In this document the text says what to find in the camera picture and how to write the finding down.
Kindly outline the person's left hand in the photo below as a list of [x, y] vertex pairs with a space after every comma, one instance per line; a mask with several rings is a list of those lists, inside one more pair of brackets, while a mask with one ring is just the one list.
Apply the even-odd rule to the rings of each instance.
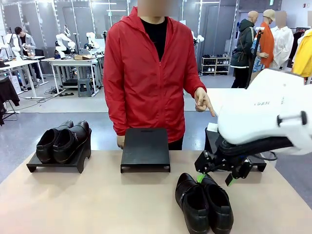
[[194, 94], [194, 99], [195, 99], [195, 109], [198, 112], [204, 112], [208, 109], [211, 113], [211, 116], [215, 117], [215, 111], [207, 95], [206, 90], [204, 90], [202, 87], [197, 88]]

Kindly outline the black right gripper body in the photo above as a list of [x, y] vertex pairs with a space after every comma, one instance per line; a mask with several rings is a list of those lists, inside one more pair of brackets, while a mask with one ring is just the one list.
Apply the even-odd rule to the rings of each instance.
[[214, 170], [238, 171], [253, 149], [252, 146], [234, 146], [230, 148], [219, 146], [214, 153]]

